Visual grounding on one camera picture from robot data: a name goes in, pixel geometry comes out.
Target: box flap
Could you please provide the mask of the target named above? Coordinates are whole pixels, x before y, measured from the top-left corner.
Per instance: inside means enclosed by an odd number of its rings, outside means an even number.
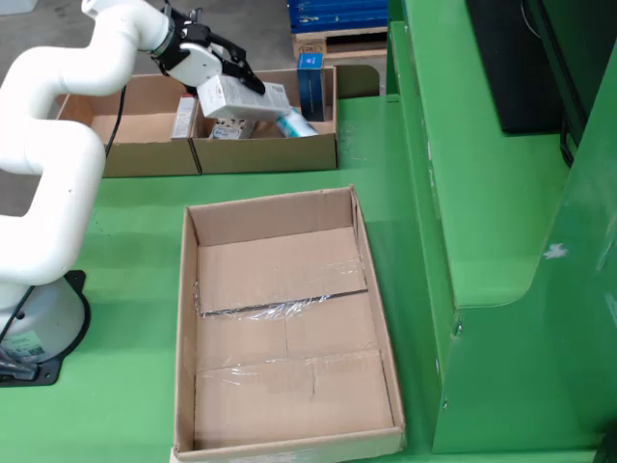
[[[198,242],[188,211],[184,211],[175,341],[175,424],[176,449],[193,449],[195,425],[196,320],[193,309],[197,279]]]
[[[200,311],[366,289],[351,227],[200,248]]]
[[[286,313],[287,355],[318,355],[378,349],[367,292],[316,301]]]
[[[376,350],[203,372],[195,408],[201,449],[392,427]]]
[[[287,358],[283,316],[217,313],[198,322],[197,372],[265,364]]]
[[[178,102],[184,86],[163,75],[136,75],[126,96],[106,177],[182,176],[201,173],[188,138],[172,140]],[[106,144],[118,118],[121,93],[107,96],[68,95],[58,120],[88,125]]]
[[[370,251],[368,243],[368,234],[366,233],[366,225],[364,216],[360,206],[360,200],[356,190],[352,188],[352,203],[354,214],[354,226],[358,237],[358,247],[364,264],[364,275],[366,284],[368,285],[368,296],[370,298],[370,306],[373,311],[373,323],[375,325],[375,334],[382,352],[382,361],[384,363],[384,375],[388,384],[389,401],[394,417],[394,424],[401,428],[405,428],[405,415],[403,412],[403,402],[401,399],[400,386],[398,384],[398,376],[396,374],[396,366],[394,363],[394,354],[389,338],[388,324],[386,322],[386,312],[382,301],[382,294],[377,282],[377,274],[375,273],[375,263],[373,255]]]
[[[215,246],[350,227],[350,195],[349,188],[337,188],[197,205],[189,212],[200,246]]]

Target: black cable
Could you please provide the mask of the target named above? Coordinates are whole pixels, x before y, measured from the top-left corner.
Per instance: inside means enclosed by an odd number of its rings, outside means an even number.
[[[30,297],[30,294],[32,294],[32,291],[34,290],[34,288],[35,288],[34,286],[30,286],[28,290],[26,291],[26,293],[21,298],[21,300],[19,301],[19,303],[15,306],[13,313],[11,313],[11,316],[9,317],[9,321],[7,321],[7,323],[4,325],[2,333],[0,333],[0,344],[2,344],[2,340],[4,339],[4,337],[7,336],[7,333],[9,332],[9,328],[11,328],[11,324],[13,323],[13,320],[15,319],[15,317],[17,316],[17,314],[19,313],[23,305],[26,303],[26,300],[28,299],[28,297]]]
[[[529,31],[531,31],[531,34],[533,34],[534,36],[536,36],[538,39],[542,39],[540,37],[540,34],[537,33],[537,31],[535,31],[533,29],[533,27],[531,27],[531,24],[529,24],[529,21],[527,21],[527,14],[524,12],[524,0],[521,0],[521,13],[523,14],[523,19],[524,19],[524,23],[527,26],[527,29],[529,29]]]
[[[114,145],[114,139],[116,138],[116,132],[118,132],[118,127],[120,127],[120,121],[122,120],[122,111],[124,110],[124,96],[126,95],[126,86],[122,89],[122,93],[120,95],[120,108],[118,108],[118,118],[116,119],[116,125],[114,126],[114,131],[112,132],[112,136],[109,137],[109,143],[107,144],[107,148],[105,149],[105,157],[109,156],[109,151],[112,150],[112,146]]]
[[[561,136],[559,139],[559,147],[561,148],[561,156],[563,160],[566,162],[568,167],[572,167],[575,163],[575,158],[572,156],[572,152],[570,151],[570,147],[568,146],[568,120],[566,119],[566,115],[564,114],[563,119],[561,120]]]

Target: gray floor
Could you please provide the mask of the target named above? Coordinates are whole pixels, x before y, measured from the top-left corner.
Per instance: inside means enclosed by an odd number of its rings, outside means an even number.
[[[157,8],[163,4],[162,0],[148,1]],[[0,16],[0,80],[4,80],[14,59],[33,46],[86,46],[94,22],[81,13],[80,3],[40,0],[31,13]],[[203,7],[201,21],[244,47],[253,69],[295,66],[285,0],[172,0],[172,4],[182,11]],[[368,64],[385,67],[383,60],[371,60]],[[155,72],[158,68],[142,54],[135,73]],[[0,170],[0,214],[23,215],[38,183],[36,177],[13,176]]]

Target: blue pallet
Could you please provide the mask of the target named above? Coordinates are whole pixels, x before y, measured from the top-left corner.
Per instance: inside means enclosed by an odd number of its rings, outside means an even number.
[[[287,7],[293,34],[388,25],[388,0],[288,0]]]

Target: label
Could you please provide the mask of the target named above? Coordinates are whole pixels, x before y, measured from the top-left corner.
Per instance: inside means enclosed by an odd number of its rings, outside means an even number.
[[[239,128],[233,127],[214,127],[212,138],[215,140],[237,140],[242,132]]]
[[[283,453],[275,453],[272,455],[259,455],[259,456],[245,456],[242,458],[232,458],[229,463],[290,463],[293,461],[310,461],[306,459],[307,453],[304,451],[287,451]]]
[[[20,335],[6,336],[2,340],[2,350],[9,357],[21,359],[25,362],[34,360],[45,354],[42,342],[34,331],[27,331]]]
[[[189,137],[189,130],[191,129],[191,120],[193,117],[194,108],[195,99],[190,95],[183,95],[180,99],[180,103],[177,105],[172,138]]]

